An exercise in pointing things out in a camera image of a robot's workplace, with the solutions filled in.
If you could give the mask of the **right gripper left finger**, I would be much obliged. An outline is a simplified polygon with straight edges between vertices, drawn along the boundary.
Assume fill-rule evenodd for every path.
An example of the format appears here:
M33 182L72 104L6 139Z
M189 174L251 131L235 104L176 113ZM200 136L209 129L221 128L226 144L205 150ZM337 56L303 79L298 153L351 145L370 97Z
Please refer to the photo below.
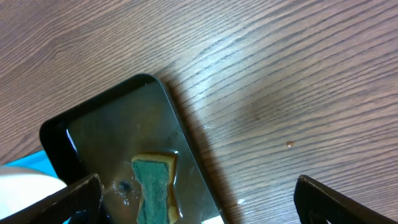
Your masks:
M104 187L90 174L33 205L1 220L3 224L98 223Z

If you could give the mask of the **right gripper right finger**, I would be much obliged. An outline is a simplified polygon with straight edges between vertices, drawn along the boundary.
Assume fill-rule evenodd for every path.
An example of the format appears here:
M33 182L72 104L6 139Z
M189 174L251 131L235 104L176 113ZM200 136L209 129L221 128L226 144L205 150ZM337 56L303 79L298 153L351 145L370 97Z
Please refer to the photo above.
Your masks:
M294 204L304 224L397 224L307 175L297 179Z

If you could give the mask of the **green yellow sponge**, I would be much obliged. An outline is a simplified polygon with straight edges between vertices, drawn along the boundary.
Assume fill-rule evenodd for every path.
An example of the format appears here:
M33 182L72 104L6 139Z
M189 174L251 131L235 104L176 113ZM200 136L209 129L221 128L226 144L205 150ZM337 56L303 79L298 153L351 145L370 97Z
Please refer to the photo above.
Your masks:
M174 224L180 213L174 195L177 171L175 154L138 154L131 160L141 185L138 224Z

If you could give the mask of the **white plate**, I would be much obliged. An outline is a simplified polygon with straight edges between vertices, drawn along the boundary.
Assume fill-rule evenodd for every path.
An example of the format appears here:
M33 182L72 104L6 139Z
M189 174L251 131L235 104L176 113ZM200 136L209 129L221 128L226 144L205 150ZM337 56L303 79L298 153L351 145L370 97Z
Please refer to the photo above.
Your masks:
M1 219L20 212L66 186L57 177L39 170L1 166Z

